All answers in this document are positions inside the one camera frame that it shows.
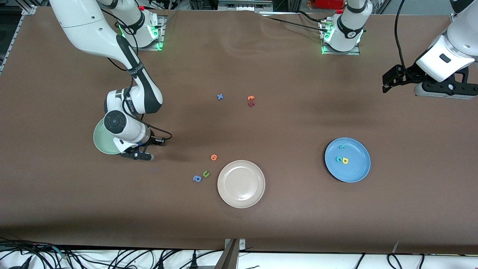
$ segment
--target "plate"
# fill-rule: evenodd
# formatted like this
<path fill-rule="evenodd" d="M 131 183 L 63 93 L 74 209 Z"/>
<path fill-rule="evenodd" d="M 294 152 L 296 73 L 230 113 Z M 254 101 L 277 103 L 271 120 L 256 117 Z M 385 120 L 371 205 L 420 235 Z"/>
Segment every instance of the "plate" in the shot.
<path fill-rule="evenodd" d="M 252 162 L 237 160 L 219 173 L 217 190 L 226 204 L 235 208 L 255 205 L 264 194 L 266 181 L 261 169 Z"/>
<path fill-rule="evenodd" d="M 95 143 L 96 148 L 103 152 L 104 154 L 119 154 L 120 151 L 113 142 L 115 138 L 105 127 L 103 119 L 96 124 L 95 130 L 93 132 L 93 143 Z"/>
<path fill-rule="evenodd" d="M 360 181 L 370 171 L 369 152 L 359 141 L 348 137 L 338 138 L 328 145 L 325 161 L 332 176 L 343 182 Z"/>

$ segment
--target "beige plate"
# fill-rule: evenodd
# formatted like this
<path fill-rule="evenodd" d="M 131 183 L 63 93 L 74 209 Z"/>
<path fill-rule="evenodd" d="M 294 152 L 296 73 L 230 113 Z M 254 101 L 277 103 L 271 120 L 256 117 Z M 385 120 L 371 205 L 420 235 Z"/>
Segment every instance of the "beige plate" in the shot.
<path fill-rule="evenodd" d="M 261 169 L 245 160 L 227 164 L 219 173 L 217 190 L 226 204 L 235 208 L 255 205 L 264 194 L 266 181 Z"/>

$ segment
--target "red object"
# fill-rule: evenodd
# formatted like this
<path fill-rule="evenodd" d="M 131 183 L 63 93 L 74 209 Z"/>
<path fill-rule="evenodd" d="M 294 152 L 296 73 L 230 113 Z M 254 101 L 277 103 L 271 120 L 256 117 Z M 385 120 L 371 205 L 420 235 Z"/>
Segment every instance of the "red object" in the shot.
<path fill-rule="evenodd" d="M 315 7 L 321 9 L 341 10 L 344 0 L 315 0 Z"/>

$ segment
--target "green bowl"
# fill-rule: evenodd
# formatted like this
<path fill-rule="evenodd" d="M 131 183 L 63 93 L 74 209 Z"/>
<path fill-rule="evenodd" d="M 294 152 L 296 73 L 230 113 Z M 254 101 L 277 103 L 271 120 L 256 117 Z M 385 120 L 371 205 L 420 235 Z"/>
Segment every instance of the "green bowl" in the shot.
<path fill-rule="evenodd" d="M 120 151 L 116 148 L 113 138 L 115 137 L 108 132 L 103 123 L 103 119 L 101 119 L 101 121 L 96 124 L 95 131 L 93 132 L 93 142 L 96 148 L 104 154 L 119 154 Z"/>

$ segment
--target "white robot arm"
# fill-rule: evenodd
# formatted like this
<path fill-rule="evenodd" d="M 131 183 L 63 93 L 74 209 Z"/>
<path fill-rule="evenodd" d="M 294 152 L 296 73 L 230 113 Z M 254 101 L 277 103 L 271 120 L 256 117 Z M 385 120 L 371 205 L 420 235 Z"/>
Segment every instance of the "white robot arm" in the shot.
<path fill-rule="evenodd" d="M 394 86 L 418 83 L 417 96 L 471 99 L 478 95 L 478 85 L 467 82 L 468 66 L 478 60 L 478 0 L 451 1 L 452 6 L 465 7 L 456 10 L 456 19 L 411 67 L 396 65 L 382 76 L 384 93 Z M 456 81 L 455 74 L 461 74 L 462 80 Z"/>
<path fill-rule="evenodd" d="M 327 18 L 332 21 L 332 27 L 324 41 L 339 52 L 353 49 L 360 41 L 363 26 L 372 14 L 372 7 L 371 0 L 348 0 L 342 14 Z"/>
<path fill-rule="evenodd" d="M 157 14 L 149 12 L 144 8 L 140 10 L 133 0 L 97 1 L 109 8 L 116 17 L 120 18 L 120 21 L 118 21 L 120 29 L 131 46 L 136 46 L 136 43 L 138 43 L 139 48 L 144 48 L 158 38 L 158 32 L 155 31 L 154 27 L 158 25 Z"/>
<path fill-rule="evenodd" d="M 128 6 L 127 2 L 132 0 L 122 0 L 121 4 Z M 111 29 L 95 0 L 51 0 L 50 3 L 63 31 L 76 48 L 121 62 L 137 84 L 111 91 L 105 99 L 104 124 L 115 136 L 113 141 L 118 150 L 125 153 L 129 148 L 155 144 L 149 127 L 136 117 L 157 112 L 163 104 L 163 96 L 133 47 Z M 137 17 L 138 12 L 133 11 L 129 17 Z"/>

